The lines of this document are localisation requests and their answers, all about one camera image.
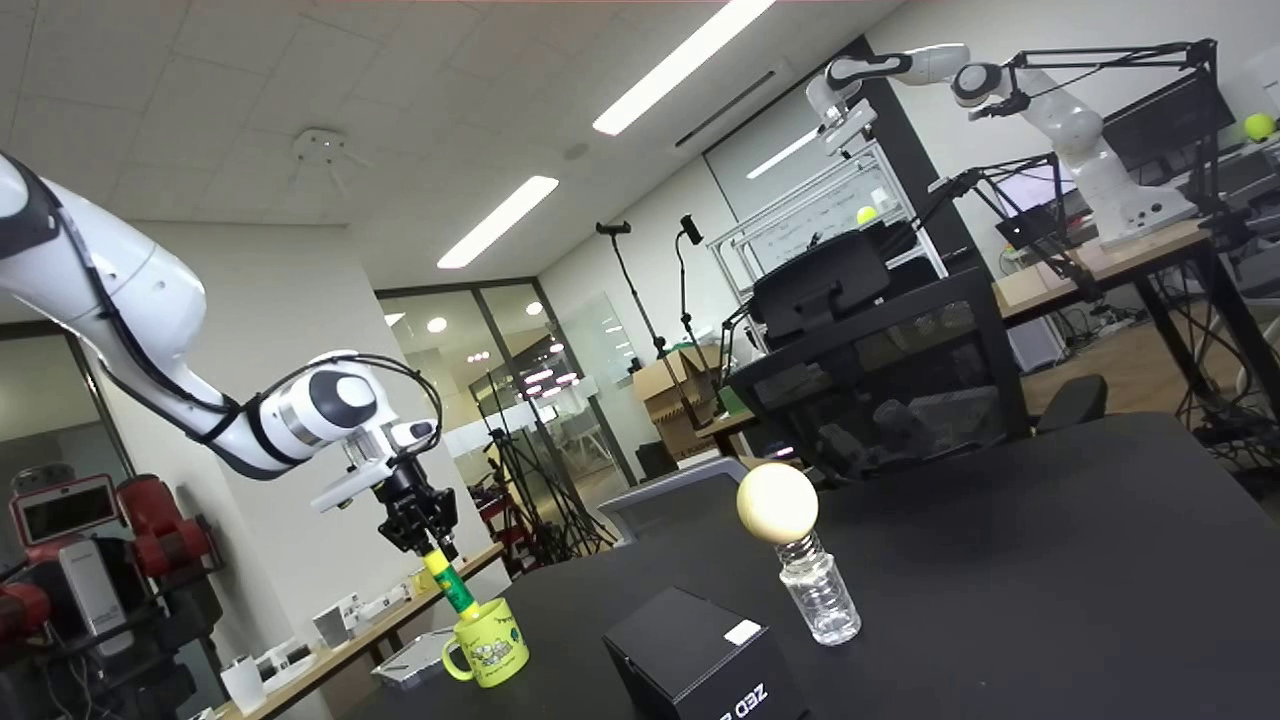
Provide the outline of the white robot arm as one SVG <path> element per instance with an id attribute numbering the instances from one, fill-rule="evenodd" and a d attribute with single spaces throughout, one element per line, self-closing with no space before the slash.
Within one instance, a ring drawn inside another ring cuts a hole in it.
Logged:
<path id="1" fill-rule="evenodd" d="M 319 511 L 372 494 L 388 545 L 455 557 L 455 494 L 418 467 L 444 409 L 403 361 L 339 349 L 248 401 L 221 391 L 187 363 L 208 307 L 201 275 L 17 157 L 0 157 L 0 288 L 83 340 L 117 389 L 241 475 L 275 482 L 339 444 L 349 474 L 314 495 Z"/>

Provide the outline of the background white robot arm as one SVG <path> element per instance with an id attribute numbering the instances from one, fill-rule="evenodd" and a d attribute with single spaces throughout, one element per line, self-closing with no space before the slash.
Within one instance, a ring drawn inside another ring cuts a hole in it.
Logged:
<path id="1" fill-rule="evenodd" d="M 1103 142 L 1103 115 L 1077 96 L 1082 78 L 1106 70 L 1189 66 L 1192 46 L 1129 46 L 1129 48 L 1023 48 L 1006 60 L 976 60 L 963 41 L 918 46 L 882 58 L 834 58 L 806 85 L 803 101 L 827 148 L 842 148 L 867 129 L 858 94 L 867 82 L 943 85 L 973 115 L 1018 115 L 1077 177 L 1103 239 L 1129 239 L 1192 218 L 1192 200 L 1167 183 L 1141 183 L 1120 151 Z"/>

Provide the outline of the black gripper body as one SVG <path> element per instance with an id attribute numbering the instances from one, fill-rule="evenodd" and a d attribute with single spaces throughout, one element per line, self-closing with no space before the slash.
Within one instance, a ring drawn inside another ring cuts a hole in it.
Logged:
<path id="1" fill-rule="evenodd" d="M 415 455 L 394 455 L 388 464 L 388 475 L 372 487 L 372 495 L 382 505 L 382 525 L 378 525 L 382 539 L 391 539 L 388 530 L 423 532 L 423 520 L 432 518 L 455 530 L 455 494 L 432 487 Z"/>

